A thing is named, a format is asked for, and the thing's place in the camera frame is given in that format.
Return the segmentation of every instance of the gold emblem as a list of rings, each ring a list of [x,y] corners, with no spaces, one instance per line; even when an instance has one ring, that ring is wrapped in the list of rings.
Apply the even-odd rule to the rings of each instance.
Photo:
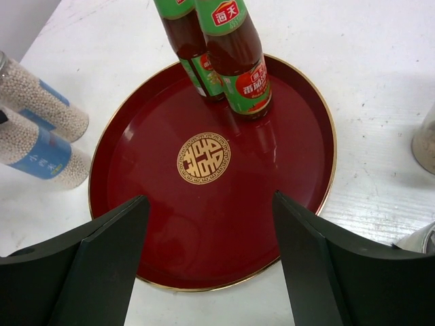
[[[231,159],[224,137],[204,132],[186,141],[178,153],[178,172],[187,182],[204,185],[224,174]]]

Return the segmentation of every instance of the sauce bottle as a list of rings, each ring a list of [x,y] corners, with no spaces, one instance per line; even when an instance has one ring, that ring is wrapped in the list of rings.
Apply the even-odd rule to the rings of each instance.
[[[260,38],[243,0],[195,0],[211,65],[232,110],[256,119],[271,105],[271,85]]]
[[[225,97],[207,55],[194,0],[154,0],[169,42],[198,93],[209,101]]]

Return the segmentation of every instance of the white table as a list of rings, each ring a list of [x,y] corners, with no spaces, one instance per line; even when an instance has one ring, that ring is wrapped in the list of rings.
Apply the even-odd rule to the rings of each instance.
[[[435,219],[435,176],[413,131],[435,102],[432,0],[246,0],[264,51],[314,82],[338,135],[322,217],[382,243]],[[76,145],[92,155],[113,112],[177,59],[152,0],[63,0],[22,64],[90,114]],[[85,182],[56,192],[0,167],[0,255],[90,220]],[[126,325],[293,325],[281,264],[240,285],[172,293],[136,280]]]

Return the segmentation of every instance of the clear jar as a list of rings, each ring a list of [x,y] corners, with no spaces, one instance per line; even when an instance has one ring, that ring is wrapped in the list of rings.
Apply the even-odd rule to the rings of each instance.
[[[90,170],[90,156],[5,107],[0,107],[0,163],[64,189],[83,183]]]
[[[0,104],[68,141],[79,139],[89,125],[86,113],[2,51]]]
[[[396,245],[417,253],[435,253],[435,222],[403,238]]]
[[[418,163],[435,174],[435,105],[416,131],[412,149]]]

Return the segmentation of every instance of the red tray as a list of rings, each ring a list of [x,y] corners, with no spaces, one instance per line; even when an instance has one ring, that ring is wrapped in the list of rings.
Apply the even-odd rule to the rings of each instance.
[[[106,127],[94,155],[90,210],[133,196],[151,202],[137,276],[176,291],[220,289],[279,259],[272,197],[318,213],[336,164],[325,101],[297,69],[266,56],[273,101],[247,122],[202,100],[180,64],[142,84]]]

